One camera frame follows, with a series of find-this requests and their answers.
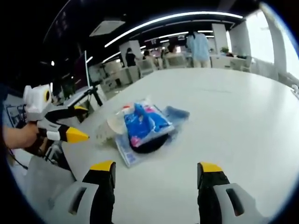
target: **office desk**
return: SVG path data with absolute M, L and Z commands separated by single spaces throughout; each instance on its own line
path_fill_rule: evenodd
M 128 67 L 121 68 L 112 77 L 115 79 L 119 78 L 122 85 L 128 85 L 133 82 Z
M 234 62 L 237 67 L 245 65 L 246 60 L 237 57 L 227 57 L 222 55 L 210 55 L 212 68 L 233 69 L 230 62 Z
M 64 101 L 64 105 L 65 106 L 74 106 L 80 100 L 82 100 L 83 98 L 85 98 L 88 95 L 94 95 L 94 98 L 95 98 L 98 106 L 102 106 L 103 105 L 102 101 L 107 100 L 104 96 L 104 92 L 103 92 L 100 85 L 98 85 L 97 87 L 95 87 L 95 86 L 90 86 L 90 87 L 85 86 L 85 87 L 81 88 L 80 90 L 78 90 L 71 98 Z
M 118 151 L 98 147 L 95 130 L 127 102 L 151 95 L 190 117 L 172 145 L 127 168 Z M 222 69 L 155 71 L 130 85 L 80 126 L 91 138 L 63 144 L 78 180 L 100 161 L 116 161 L 114 223 L 199 223 L 197 163 L 221 166 L 256 199 L 265 216 L 279 211 L 299 174 L 299 101 L 271 79 Z

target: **human hand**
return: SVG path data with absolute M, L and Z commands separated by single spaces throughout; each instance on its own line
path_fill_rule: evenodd
M 20 147 L 27 148 L 33 145 L 37 139 L 38 128 L 35 123 L 29 122 L 20 129 Z

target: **cable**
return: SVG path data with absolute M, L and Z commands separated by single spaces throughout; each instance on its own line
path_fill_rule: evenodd
M 49 159 L 49 156 L 52 152 L 52 146 L 48 147 L 48 150 L 47 150 L 48 153 L 45 154 L 45 157 L 44 159 L 47 161 Z
M 92 99 L 92 97 L 91 97 L 91 95 L 89 95 L 88 97 L 87 97 L 87 112 L 86 112 L 86 117 L 88 118 L 88 116 L 89 116 L 89 109 L 90 109 L 90 101 L 91 101 L 91 99 Z
M 23 104 L 23 119 L 24 119 L 24 122 L 26 123 L 26 119 L 25 119 L 25 106 L 26 104 Z
M 24 169 L 26 169 L 26 170 L 28 170 L 28 167 L 27 166 L 25 166 L 25 165 L 23 165 L 23 164 L 21 164 L 16 158 L 15 158 L 15 155 L 14 155 L 14 153 L 13 153 L 13 151 L 9 148 L 8 149 L 9 150 L 9 154 L 10 154 L 10 156 L 21 166 L 21 167 L 23 167 Z
M 41 152 L 41 157 L 45 157 L 45 155 L 43 154 L 43 152 L 42 152 L 42 150 L 40 149 L 40 148 L 38 148 L 38 151 L 40 151 Z M 45 161 L 50 161 L 50 163 L 52 163 L 53 165 L 56 165 L 55 163 L 53 163 L 52 161 L 51 161 L 51 159 L 49 159 L 49 157 L 47 157 L 47 159 L 45 159 Z

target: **light blue shirt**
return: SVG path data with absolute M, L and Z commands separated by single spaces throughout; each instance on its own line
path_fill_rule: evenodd
M 187 47 L 191 50 L 192 58 L 198 61 L 210 60 L 209 43 L 204 34 L 195 33 L 187 37 Z

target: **potted plant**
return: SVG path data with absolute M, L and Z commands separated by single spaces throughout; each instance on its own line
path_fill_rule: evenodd
M 221 52 L 227 54 L 229 52 L 228 47 L 222 47 Z

